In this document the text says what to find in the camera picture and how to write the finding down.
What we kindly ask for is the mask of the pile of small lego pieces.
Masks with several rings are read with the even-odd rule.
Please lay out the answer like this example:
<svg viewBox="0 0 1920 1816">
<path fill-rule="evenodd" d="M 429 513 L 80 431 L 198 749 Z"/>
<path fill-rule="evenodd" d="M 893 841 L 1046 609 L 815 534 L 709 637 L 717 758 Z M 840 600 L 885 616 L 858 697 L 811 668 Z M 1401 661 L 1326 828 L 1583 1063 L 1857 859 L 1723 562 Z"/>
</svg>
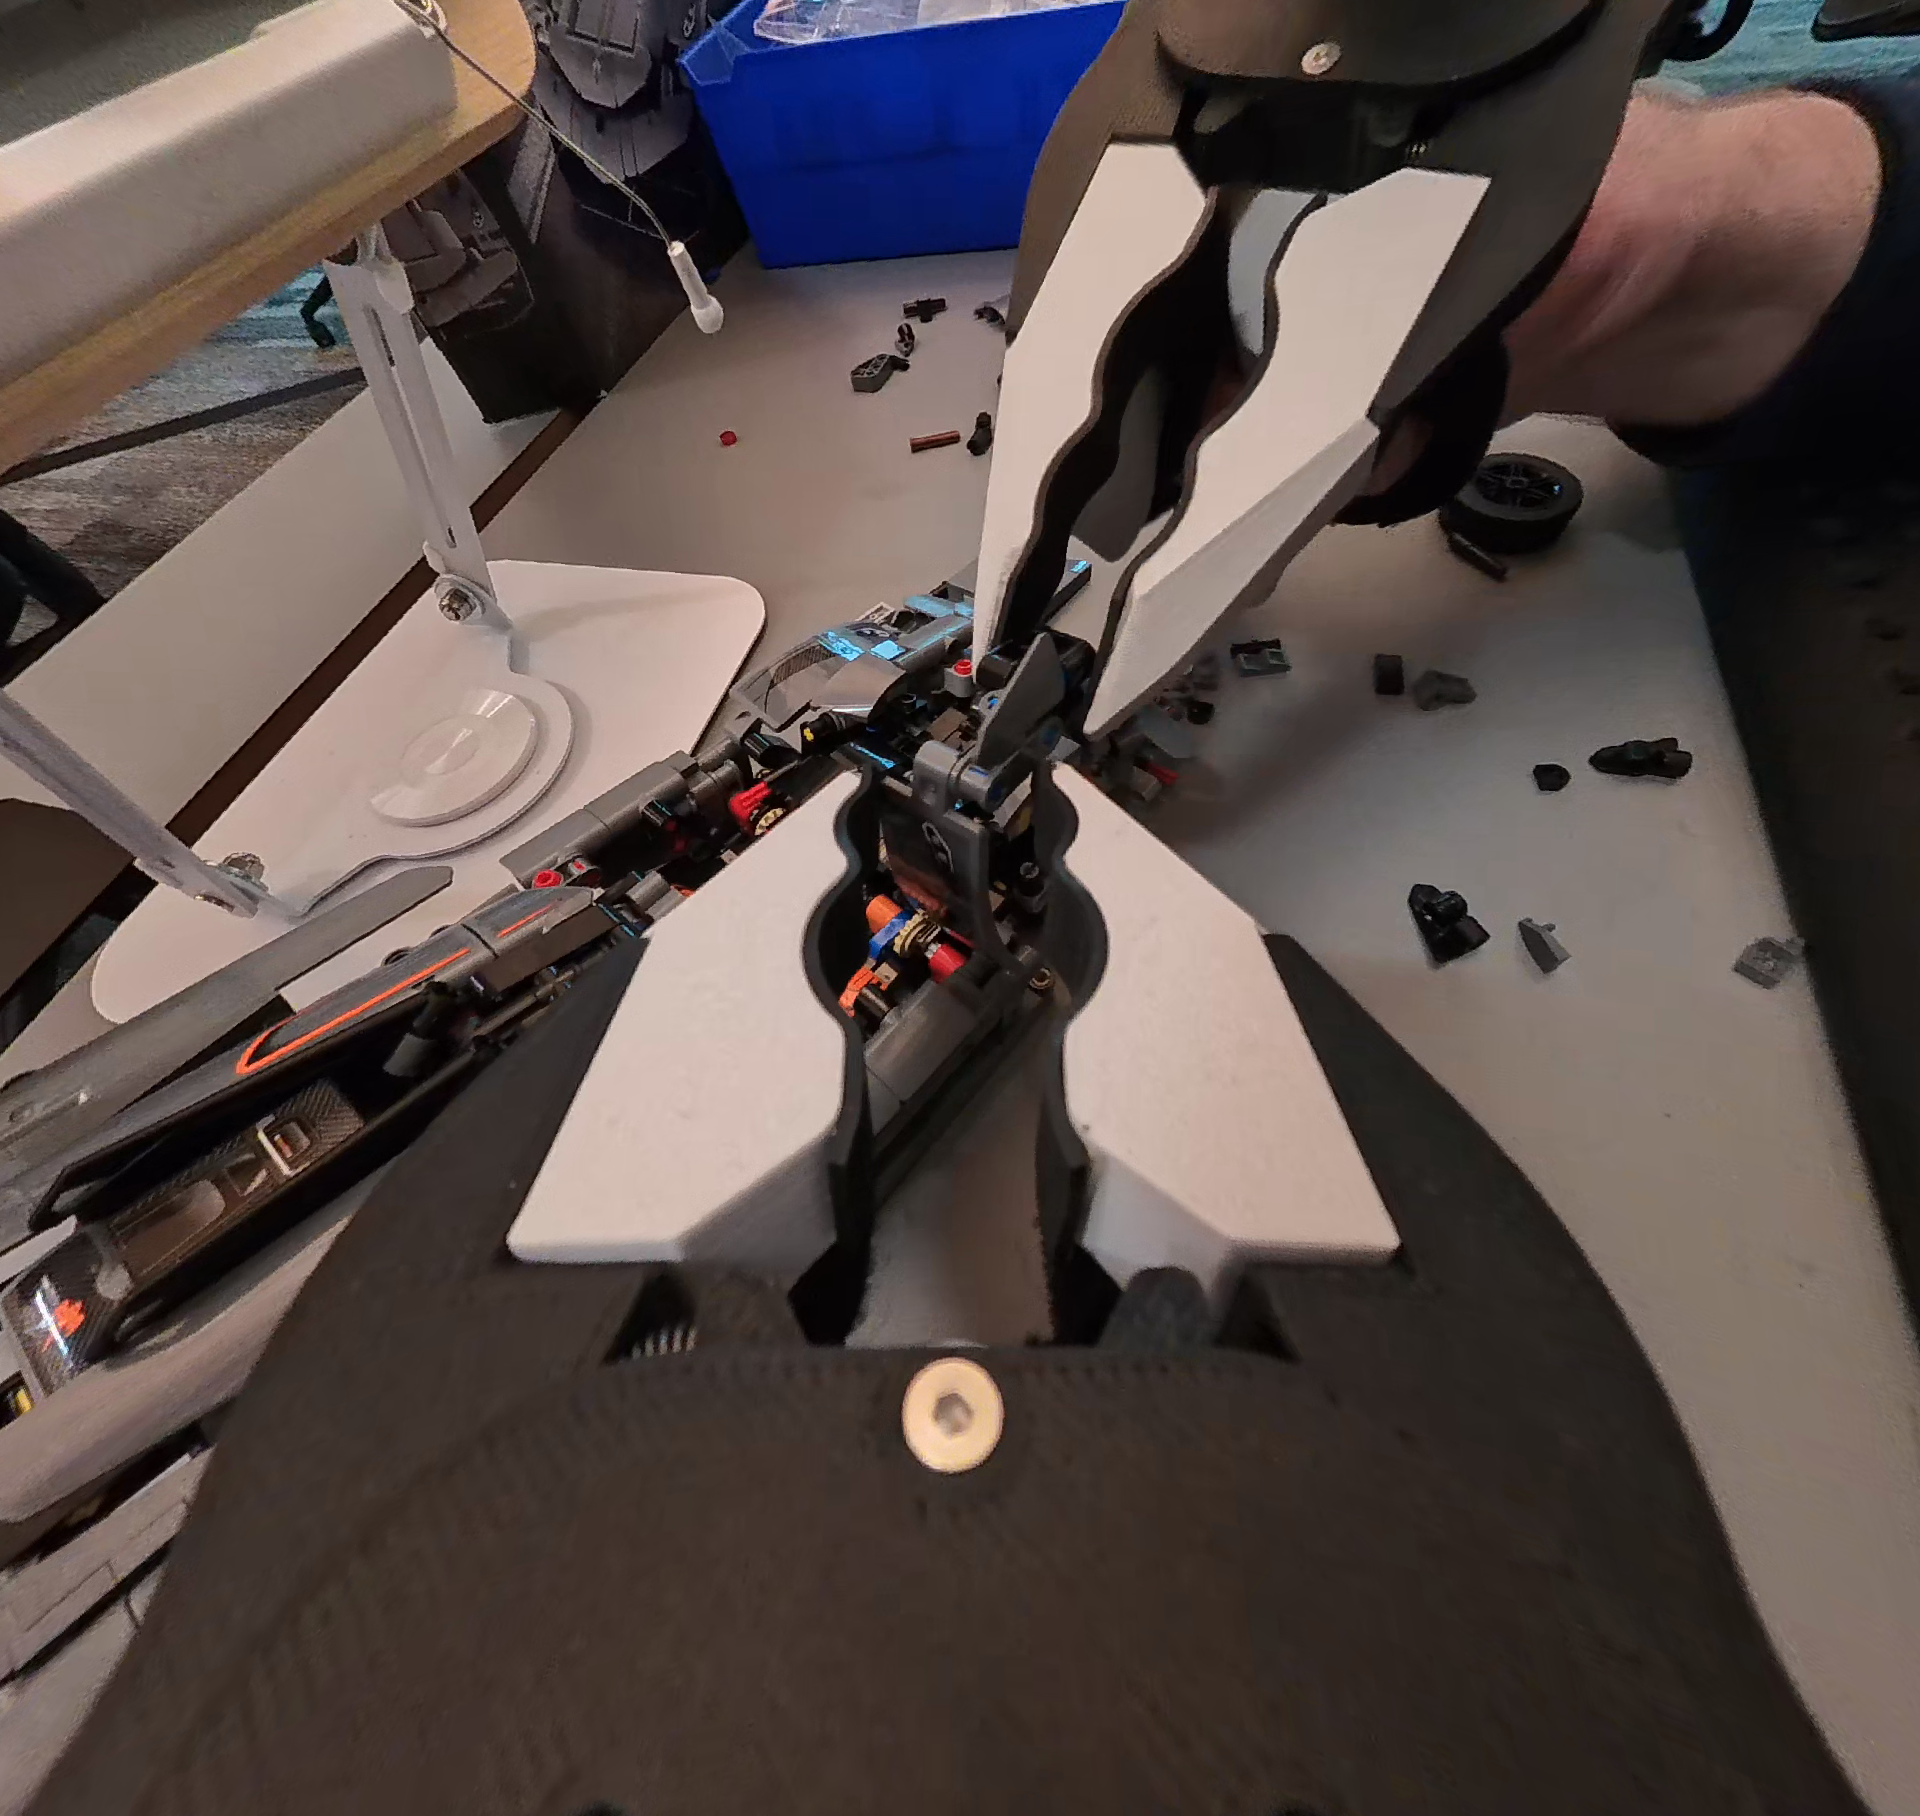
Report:
<svg viewBox="0 0 1920 1816">
<path fill-rule="evenodd" d="M 1222 682 L 1222 653 L 1197 653 L 1177 676 L 1162 682 L 1116 729 L 1116 755 L 1125 762 L 1125 786 L 1140 798 L 1174 789 L 1200 762 L 1204 734 L 1215 723 Z"/>
</svg>

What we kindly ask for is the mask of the person's right hand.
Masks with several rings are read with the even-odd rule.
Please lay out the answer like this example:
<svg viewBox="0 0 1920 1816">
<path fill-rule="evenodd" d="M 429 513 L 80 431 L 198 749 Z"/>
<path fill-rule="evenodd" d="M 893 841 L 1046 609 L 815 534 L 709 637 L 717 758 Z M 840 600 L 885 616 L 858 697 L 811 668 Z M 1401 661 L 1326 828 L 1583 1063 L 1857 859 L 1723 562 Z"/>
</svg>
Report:
<svg viewBox="0 0 1920 1816">
<path fill-rule="evenodd" d="M 1742 412 L 1856 278 L 1881 187 L 1872 126 L 1832 96 L 1635 93 L 1568 260 L 1507 328 L 1502 419 Z"/>
</svg>

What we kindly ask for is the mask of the scattered dark lego pieces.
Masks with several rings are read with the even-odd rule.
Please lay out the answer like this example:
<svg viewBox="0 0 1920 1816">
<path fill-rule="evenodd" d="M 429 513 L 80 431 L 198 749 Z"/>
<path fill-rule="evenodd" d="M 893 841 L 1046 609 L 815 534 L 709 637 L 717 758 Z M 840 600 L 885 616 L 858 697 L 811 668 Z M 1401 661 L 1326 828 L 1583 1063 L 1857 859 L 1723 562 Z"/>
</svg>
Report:
<svg viewBox="0 0 1920 1816">
<path fill-rule="evenodd" d="M 937 318 L 949 315 L 951 305 L 946 294 L 925 293 L 919 299 L 907 299 L 901 308 L 901 321 L 896 324 L 896 336 L 890 345 L 864 354 L 858 363 L 849 366 L 849 391 L 855 395 L 878 395 L 885 391 L 896 378 L 901 378 L 907 370 L 912 370 L 919 352 L 922 352 L 922 333 L 928 324 Z M 973 413 L 973 419 L 960 425 L 943 425 L 943 430 L 919 430 L 907 437 L 907 449 L 912 457 L 933 457 L 943 449 L 967 449 L 973 460 L 988 460 L 995 446 L 995 412 L 981 409 Z"/>
</svg>

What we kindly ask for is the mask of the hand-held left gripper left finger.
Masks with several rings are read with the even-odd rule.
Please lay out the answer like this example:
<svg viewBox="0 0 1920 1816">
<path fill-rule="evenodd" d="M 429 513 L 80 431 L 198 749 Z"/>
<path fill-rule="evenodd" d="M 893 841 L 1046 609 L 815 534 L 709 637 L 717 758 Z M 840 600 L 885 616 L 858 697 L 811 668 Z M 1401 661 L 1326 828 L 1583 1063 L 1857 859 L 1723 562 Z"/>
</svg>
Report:
<svg viewBox="0 0 1920 1816">
<path fill-rule="evenodd" d="M 843 1345 L 870 1275 L 863 1034 L 870 777 L 833 774 L 644 941 L 506 1229 L 518 1265 L 714 1265 Z"/>
</svg>

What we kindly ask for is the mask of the blue plastic bin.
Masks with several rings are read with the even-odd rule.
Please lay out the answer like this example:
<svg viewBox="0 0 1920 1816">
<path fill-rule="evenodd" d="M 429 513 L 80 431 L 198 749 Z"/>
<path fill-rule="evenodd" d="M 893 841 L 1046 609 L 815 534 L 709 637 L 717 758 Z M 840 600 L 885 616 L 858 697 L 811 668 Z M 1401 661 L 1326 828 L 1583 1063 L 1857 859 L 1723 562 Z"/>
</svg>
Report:
<svg viewBox="0 0 1920 1816">
<path fill-rule="evenodd" d="M 782 48 L 743 0 L 679 67 L 764 267 L 1019 239 L 1025 191 L 1121 0 Z"/>
</svg>

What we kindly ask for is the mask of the person's right forearm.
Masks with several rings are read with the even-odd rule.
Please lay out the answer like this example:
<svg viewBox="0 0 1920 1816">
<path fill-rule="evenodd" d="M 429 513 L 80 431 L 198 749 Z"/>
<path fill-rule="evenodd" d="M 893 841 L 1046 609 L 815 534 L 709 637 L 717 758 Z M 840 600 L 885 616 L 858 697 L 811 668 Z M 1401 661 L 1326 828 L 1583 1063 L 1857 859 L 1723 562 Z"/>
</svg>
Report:
<svg viewBox="0 0 1920 1816">
<path fill-rule="evenodd" d="M 1864 464 L 1917 473 L 1917 72 L 1812 84 L 1875 135 L 1881 197 L 1864 255 L 1794 361 L 1754 403 L 1698 425 L 1610 419 L 1668 469 Z"/>
</svg>

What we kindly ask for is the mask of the dark printed set box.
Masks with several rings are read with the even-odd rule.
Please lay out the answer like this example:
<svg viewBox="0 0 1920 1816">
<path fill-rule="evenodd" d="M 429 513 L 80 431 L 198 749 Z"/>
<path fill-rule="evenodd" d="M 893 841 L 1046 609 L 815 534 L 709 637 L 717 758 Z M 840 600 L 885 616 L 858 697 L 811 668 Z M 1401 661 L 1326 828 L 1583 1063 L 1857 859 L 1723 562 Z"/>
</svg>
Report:
<svg viewBox="0 0 1920 1816">
<path fill-rule="evenodd" d="M 518 2 L 538 115 L 414 205 L 462 243 L 417 310 L 489 422 L 593 409 L 687 315 L 667 243 L 717 281 L 748 234 L 682 75 L 743 0 Z"/>
</svg>

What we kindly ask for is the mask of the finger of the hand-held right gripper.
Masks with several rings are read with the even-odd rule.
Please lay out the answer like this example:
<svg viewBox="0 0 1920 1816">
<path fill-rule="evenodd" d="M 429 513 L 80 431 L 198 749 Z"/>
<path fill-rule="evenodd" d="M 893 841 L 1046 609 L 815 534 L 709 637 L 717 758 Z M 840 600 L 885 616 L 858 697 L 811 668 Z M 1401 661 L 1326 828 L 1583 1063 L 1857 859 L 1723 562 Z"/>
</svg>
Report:
<svg viewBox="0 0 1920 1816">
<path fill-rule="evenodd" d="M 1004 349 L 978 539 L 973 650 L 1019 650 L 1067 539 L 1118 464 L 1149 361 L 1149 293 L 1200 243 L 1215 200 L 1159 144 L 1109 145 Z"/>
<path fill-rule="evenodd" d="M 1131 571 L 1086 729 L 1106 734 L 1367 483 L 1371 409 L 1490 179 L 1390 172 L 1308 212 L 1270 267 L 1270 340 L 1235 412 L 1194 446 Z"/>
</svg>

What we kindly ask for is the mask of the grey lego car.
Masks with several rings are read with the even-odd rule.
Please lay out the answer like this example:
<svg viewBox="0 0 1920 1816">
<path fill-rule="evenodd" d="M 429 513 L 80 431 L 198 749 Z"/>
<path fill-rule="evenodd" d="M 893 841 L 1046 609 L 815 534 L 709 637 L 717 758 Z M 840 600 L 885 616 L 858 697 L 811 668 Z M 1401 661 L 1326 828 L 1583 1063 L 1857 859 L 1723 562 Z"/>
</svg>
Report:
<svg viewBox="0 0 1920 1816">
<path fill-rule="evenodd" d="M 338 904 L 85 1046 L 3 1081 L 3 1561 L 85 1530 L 116 1485 L 193 1456 L 374 1178 L 575 977 L 656 923 L 837 774 L 909 794 L 928 741 L 995 774 L 946 826 L 879 828 L 870 938 L 843 1008 L 869 1034 L 878 1198 L 928 1102 L 1045 992 L 1045 883 L 1025 789 L 978 755 L 1013 668 L 976 697 L 973 633 L 870 646 L 825 628 L 732 695 L 732 729 L 593 797 L 503 855 L 511 885 L 301 1011 L 287 983 L 426 904 L 426 868 Z"/>
</svg>

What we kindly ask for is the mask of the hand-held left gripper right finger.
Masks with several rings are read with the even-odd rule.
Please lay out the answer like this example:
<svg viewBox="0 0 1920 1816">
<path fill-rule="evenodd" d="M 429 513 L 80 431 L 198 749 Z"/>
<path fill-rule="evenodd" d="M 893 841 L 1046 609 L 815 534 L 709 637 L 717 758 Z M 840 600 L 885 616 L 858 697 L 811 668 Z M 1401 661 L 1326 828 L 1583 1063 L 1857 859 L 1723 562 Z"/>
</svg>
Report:
<svg viewBox="0 0 1920 1816">
<path fill-rule="evenodd" d="M 1261 1266 L 1381 1266 L 1399 1224 L 1264 928 L 1092 777 L 1051 774 L 1051 1293 L 1219 1317 Z"/>
</svg>

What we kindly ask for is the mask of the black lego wheel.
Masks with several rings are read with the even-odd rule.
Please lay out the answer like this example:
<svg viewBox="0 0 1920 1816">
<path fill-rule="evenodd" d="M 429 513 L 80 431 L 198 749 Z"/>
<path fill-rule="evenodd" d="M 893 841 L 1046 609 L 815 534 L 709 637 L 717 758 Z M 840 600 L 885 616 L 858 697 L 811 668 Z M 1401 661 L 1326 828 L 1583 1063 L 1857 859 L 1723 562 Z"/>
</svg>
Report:
<svg viewBox="0 0 1920 1816">
<path fill-rule="evenodd" d="M 1583 501 L 1587 488 L 1565 464 L 1507 449 L 1475 464 L 1437 521 L 1495 557 L 1540 554 L 1565 537 Z"/>
</svg>

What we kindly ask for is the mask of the white book stand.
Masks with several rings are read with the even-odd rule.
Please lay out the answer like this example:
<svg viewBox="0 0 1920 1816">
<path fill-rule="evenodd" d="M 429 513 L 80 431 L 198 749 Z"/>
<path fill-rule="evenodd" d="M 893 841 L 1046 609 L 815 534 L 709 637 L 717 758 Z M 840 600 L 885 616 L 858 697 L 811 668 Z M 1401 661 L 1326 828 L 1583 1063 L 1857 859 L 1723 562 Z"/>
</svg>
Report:
<svg viewBox="0 0 1920 1816">
<path fill-rule="evenodd" d="M 107 53 L 58 2 L 3 14 L 3 363 L 58 330 L 132 318 L 211 252 L 423 136 L 478 78 L 541 120 L 454 30 L 450 0 L 311 0 L 220 53 Z M 489 559 L 414 333 L 414 299 L 375 227 L 328 266 L 396 460 L 429 591 L 187 844 L 16 695 L 3 758 L 184 901 L 167 937 L 107 968 L 107 1016 L 287 932 L 374 874 L 450 868 L 426 904 L 471 910 L 503 855 L 664 752 L 688 749 L 764 628 L 745 582 Z"/>
</svg>

